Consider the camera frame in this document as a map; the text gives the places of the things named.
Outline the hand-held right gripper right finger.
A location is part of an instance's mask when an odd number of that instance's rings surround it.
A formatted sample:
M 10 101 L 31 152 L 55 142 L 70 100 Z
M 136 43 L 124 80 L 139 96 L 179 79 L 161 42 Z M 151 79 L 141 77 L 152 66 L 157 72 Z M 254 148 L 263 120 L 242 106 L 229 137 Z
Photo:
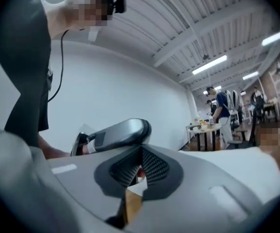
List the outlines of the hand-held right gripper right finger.
M 242 182 L 198 157 L 142 148 L 147 189 L 132 233 L 228 233 L 262 203 Z

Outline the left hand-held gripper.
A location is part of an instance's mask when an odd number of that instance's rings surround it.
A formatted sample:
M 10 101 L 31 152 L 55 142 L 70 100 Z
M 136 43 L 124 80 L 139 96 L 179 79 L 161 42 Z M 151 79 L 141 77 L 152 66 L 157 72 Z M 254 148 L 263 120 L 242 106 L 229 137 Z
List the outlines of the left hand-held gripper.
M 113 150 L 116 148 L 142 144 L 151 134 L 151 124 L 140 118 L 131 118 L 118 124 L 95 132 L 86 134 L 80 132 L 73 144 L 70 156 L 88 155 L 90 142 L 94 142 L 97 152 Z

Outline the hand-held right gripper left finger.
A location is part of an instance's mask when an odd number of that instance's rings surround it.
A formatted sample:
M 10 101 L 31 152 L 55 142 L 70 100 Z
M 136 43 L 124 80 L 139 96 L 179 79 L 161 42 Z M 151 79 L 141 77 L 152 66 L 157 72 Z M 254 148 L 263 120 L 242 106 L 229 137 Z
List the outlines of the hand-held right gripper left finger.
M 142 232 L 141 198 L 127 190 L 138 170 L 138 150 L 123 147 L 48 164 L 81 233 Z

